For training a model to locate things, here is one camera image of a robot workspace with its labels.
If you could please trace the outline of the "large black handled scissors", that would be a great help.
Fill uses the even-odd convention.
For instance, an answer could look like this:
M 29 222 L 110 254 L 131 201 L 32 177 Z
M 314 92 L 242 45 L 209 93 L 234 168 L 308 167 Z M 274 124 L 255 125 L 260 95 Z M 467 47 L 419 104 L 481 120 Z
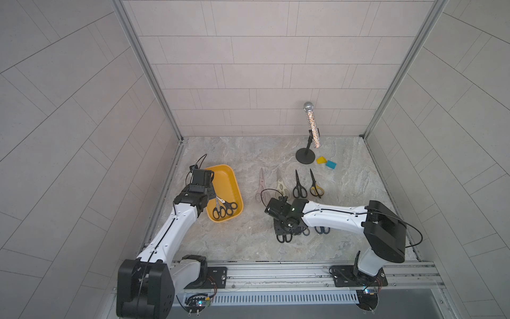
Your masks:
M 276 239 L 279 243 L 291 243 L 293 235 L 292 234 L 276 235 Z

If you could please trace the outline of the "cream kitchen shears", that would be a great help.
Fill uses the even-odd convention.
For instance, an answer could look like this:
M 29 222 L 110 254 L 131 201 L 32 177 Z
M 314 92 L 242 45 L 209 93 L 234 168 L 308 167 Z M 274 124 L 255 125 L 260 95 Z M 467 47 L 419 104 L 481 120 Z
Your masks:
M 281 196 L 286 196 L 287 198 L 289 198 L 290 190 L 286 187 L 279 168 L 276 171 L 276 176 L 277 176 L 277 178 L 276 178 L 277 185 L 276 185 L 275 196 L 279 197 L 281 195 Z

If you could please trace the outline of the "yellow plastic storage box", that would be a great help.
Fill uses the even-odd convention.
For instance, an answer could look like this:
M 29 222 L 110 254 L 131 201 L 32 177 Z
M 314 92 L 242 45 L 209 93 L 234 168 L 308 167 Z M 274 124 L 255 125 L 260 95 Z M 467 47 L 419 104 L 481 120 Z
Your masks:
M 209 219 L 215 223 L 221 223 L 240 215 L 244 208 L 244 202 L 233 169 L 226 164 L 211 166 L 207 169 L 215 173 L 212 185 L 214 186 L 216 197 L 219 196 L 226 202 L 236 202 L 238 204 L 238 209 L 233 215 L 226 216 L 220 220 L 214 220 L 213 209 L 216 207 L 216 198 L 211 199 L 207 205 L 207 215 Z

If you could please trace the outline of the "small grey scissors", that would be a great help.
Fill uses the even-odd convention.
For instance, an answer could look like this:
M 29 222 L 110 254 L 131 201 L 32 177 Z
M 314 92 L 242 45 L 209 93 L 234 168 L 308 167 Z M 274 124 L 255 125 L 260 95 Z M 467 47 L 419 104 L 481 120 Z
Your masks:
M 227 209 L 227 216 L 231 216 L 238 209 L 238 204 L 236 202 L 226 202 L 224 199 L 221 199 L 219 196 L 217 198 L 220 199 L 222 205 Z

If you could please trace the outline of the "pink scissors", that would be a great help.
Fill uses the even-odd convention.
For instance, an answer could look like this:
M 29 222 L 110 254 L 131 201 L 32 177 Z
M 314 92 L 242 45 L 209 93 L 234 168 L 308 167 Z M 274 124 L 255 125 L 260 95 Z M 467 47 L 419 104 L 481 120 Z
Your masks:
M 259 172 L 259 181 L 258 181 L 258 189 L 255 195 L 256 202 L 260 203 L 262 201 L 262 191 L 266 188 L 265 178 L 264 178 L 264 170 L 261 168 Z

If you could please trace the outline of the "yellow handled black scissors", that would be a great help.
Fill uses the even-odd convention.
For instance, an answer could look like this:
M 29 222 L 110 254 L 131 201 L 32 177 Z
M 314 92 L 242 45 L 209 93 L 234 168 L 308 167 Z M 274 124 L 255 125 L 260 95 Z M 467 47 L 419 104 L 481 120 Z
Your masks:
M 318 186 L 317 184 L 317 181 L 316 181 L 316 178 L 313 174 L 313 171 L 310 170 L 310 175 L 311 175 L 311 178 L 312 178 L 312 185 L 309 189 L 310 193 L 314 196 L 314 197 L 318 197 L 318 198 L 321 198 L 324 194 L 325 194 L 325 191 L 323 188 L 321 188 L 320 186 Z

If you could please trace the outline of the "dark grey handled scissors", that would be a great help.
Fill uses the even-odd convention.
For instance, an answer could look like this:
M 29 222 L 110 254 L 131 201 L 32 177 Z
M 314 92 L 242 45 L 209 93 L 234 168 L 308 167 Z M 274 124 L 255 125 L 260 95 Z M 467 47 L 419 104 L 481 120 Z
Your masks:
M 222 205 L 219 198 L 216 198 L 216 207 L 212 211 L 212 217 L 214 220 L 220 220 L 227 216 L 227 209 Z

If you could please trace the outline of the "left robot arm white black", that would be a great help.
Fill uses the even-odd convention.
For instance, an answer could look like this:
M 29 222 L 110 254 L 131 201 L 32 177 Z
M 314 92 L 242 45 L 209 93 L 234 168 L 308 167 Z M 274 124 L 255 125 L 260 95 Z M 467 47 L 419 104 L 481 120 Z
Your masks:
M 175 294 L 188 284 L 204 279 L 203 257 L 171 262 L 187 231 L 215 198 L 213 186 L 186 186 L 174 199 L 173 210 L 163 228 L 135 259 L 118 269 L 116 315 L 120 318 L 167 318 Z

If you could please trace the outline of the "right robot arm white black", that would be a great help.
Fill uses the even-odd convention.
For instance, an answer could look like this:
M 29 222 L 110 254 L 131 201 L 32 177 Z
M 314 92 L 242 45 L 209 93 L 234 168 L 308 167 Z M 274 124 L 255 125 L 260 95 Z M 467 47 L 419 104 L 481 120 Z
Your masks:
M 387 263 L 405 262 L 405 222 L 384 204 L 371 200 L 367 206 L 341 207 L 295 199 L 272 198 L 265 213 L 271 216 L 287 235 L 306 229 L 325 227 L 364 235 L 369 248 L 357 255 L 352 275 L 356 279 L 375 280 Z

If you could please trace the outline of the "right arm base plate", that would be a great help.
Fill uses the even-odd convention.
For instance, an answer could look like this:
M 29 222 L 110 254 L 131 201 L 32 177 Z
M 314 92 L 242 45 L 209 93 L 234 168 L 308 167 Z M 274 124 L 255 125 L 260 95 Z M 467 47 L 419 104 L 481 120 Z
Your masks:
M 387 287 L 388 280 L 382 268 L 376 276 L 367 275 L 353 265 L 333 265 L 329 268 L 335 287 Z

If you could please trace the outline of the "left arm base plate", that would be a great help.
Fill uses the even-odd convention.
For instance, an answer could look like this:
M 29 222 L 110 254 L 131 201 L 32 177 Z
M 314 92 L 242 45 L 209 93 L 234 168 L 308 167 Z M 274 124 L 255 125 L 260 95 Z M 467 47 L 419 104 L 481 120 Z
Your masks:
M 226 287 L 227 267 L 207 267 L 207 270 L 201 269 L 196 281 L 188 284 L 185 289 L 213 289 Z

